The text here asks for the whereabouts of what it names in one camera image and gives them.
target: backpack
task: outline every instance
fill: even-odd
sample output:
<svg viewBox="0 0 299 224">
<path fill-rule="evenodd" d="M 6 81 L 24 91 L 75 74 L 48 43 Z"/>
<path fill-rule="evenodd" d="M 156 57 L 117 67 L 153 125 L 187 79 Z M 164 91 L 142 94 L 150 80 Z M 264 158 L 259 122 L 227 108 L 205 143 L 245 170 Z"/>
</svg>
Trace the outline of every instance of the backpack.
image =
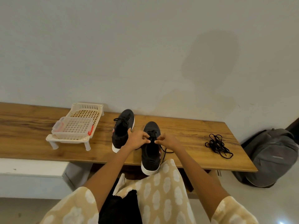
<svg viewBox="0 0 299 224">
<path fill-rule="evenodd" d="M 261 131 L 241 146 L 258 172 L 232 172 L 239 182 L 251 186 L 270 188 L 298 158 L 299 146 L 285 129 Z"/>
</svg>

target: forearm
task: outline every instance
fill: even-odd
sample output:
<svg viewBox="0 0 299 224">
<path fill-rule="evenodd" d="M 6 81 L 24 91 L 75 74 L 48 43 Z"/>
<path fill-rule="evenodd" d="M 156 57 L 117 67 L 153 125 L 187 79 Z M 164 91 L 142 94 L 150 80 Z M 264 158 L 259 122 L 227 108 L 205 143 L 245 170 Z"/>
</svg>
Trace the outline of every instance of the forearm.
<svg viewBox="0 0 299 224">
<path fill-rule="evenodd" d="M 125 160 L 130 153 L 122 147 L 115 156 L 99 169 L 85 184 L 95 197 L 97 208 L 100 211 Z"/>
<path fill-rule="evenodd" d="M 201 168 L 185 149 L 177 149 L 175 154 L 181 161 L 205 212 L 211 220 L 219 203 L 229 194 Z"/>
</svg>

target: shoe sole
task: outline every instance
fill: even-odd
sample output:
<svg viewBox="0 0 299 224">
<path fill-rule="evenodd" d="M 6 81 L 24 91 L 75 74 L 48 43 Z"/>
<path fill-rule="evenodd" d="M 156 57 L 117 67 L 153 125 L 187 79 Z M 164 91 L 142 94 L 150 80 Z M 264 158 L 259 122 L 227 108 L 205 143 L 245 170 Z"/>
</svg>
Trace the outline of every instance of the shoe sole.
<svg viewBox="0 0 299 224">
<path fill-rule="evenodd" d="M 147 169 L 145 169 L 145 167 L 143 166 L 142 161 L 141 161 L 141 170 L 144 174 L 146 174 L 148 176 L 158 173 L 159 169 L 160 169 L 160 164 L 159 164 L 158 169 L 156 169 L 156 170 L 147 170 Z"/>
<path fill-rule="evenodd" d="M 134 125 L 135 125 L 135 117 L 134 117 L 134 122 L 133 122 L 132 129 L 134 128 Z M 119 150 L 120 150 L 120 148 L 115 148 L 113 143 L 112 143 L 112 151 L 117 153 Z"/>
</svg>

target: shoe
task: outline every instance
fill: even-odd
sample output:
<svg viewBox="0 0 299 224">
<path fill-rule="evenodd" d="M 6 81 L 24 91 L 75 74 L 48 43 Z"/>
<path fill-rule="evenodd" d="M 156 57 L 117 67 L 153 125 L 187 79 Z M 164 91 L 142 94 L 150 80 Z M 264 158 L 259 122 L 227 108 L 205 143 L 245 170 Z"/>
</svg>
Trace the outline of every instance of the shoe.
<svg viewBox="0 0 299 224">
<path fill-rule="evenodd" d="M 141 170 L 146 175 L 153 175 L 159 171 L 161 162 L 161 150 L 158 144 L 155 144 L 157 137 L 161 135 L 161 131 L 155 122 L 148 122 L 144 129 L 150 137 L 148 144 L 141 146 Z"/>
<path fill-rule="evenodd" d="M 117 153 L 128 140 L 128 129 L 132 130 L 134 127 L 134 113 L 132 110 L 126 109 L 113 121 L 116 123 L 112 131 L 112 150 Z"/>
</svg>

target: hand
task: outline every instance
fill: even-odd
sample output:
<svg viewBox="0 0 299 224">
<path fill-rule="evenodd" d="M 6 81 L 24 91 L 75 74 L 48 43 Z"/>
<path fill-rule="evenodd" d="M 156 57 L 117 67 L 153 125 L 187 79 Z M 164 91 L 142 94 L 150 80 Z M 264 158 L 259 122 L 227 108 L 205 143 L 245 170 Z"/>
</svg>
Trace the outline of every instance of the hand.
<svg viewBox="0 0 299 224">
<path fill-rule="evenodd" d="M 124 147 L 131 151 L 140 148 L 145 143 L 150 143 L 148 138 L 150 137 L 146 132 L 134 131 L 131 132 L 131 128 L 128 129 L 129 138 L 125 143 Z"/>
<path fill-rule="evenodd" d="M 176 137 L 171 133 L 164 133 L 161 134 L 157 140 L 155 141 L 156 144 L 163 145 L 167 149 L 170 149 L 172 151 L 177 151 L 180 149 L 181 143 L 176 139 Z"/>
</svg>

